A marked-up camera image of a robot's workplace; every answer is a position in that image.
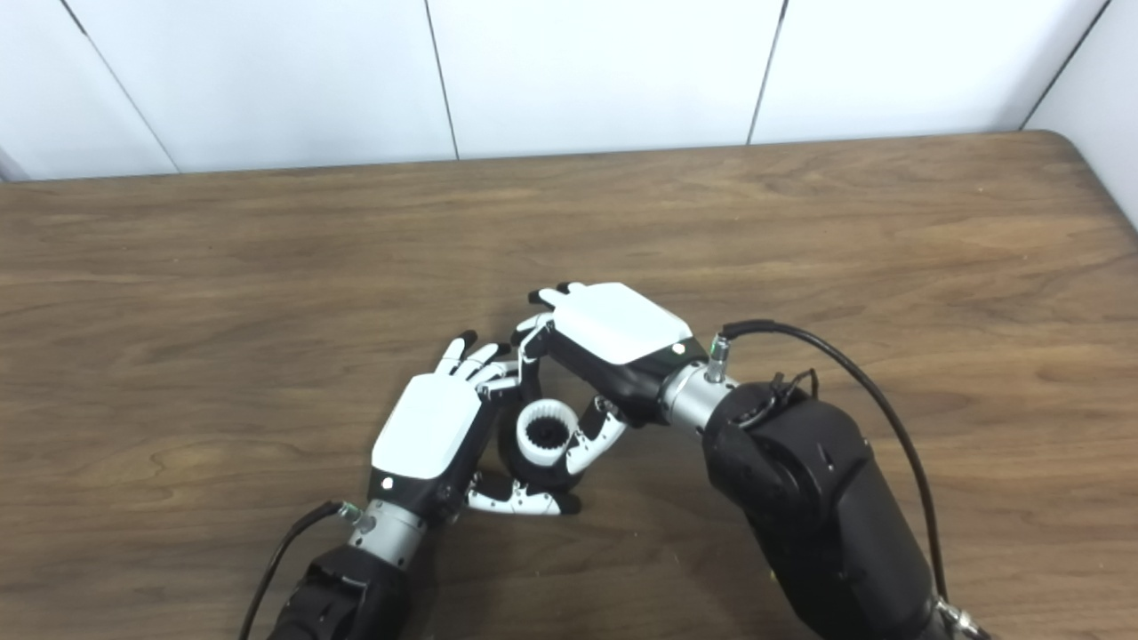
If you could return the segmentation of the white and black right hand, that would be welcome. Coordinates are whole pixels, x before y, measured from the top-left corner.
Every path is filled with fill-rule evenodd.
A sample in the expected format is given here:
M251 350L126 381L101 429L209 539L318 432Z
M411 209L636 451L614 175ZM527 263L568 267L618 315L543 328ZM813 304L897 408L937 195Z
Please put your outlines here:
M529 292L539 315L517 325L512 343L521 397L541 401L541 361L552 356L595 392L597 429L574 427L572 446L553 467L578 476L618 433L646 424L671 426L671 381L706 364L708 354L688 325L626 284L556 284Z

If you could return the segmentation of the white and black left hand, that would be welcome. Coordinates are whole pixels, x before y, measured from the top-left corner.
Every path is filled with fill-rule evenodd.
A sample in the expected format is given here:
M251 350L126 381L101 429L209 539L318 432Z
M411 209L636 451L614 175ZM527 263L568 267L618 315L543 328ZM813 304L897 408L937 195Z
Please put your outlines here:
M374 442L366 499L399 508L426 528L454 522L465 508L582 512L582 499L569 492L479 467L501 415L519 402L509 352L508 343L479 344L477 333L460 333L438 364L411 377Z

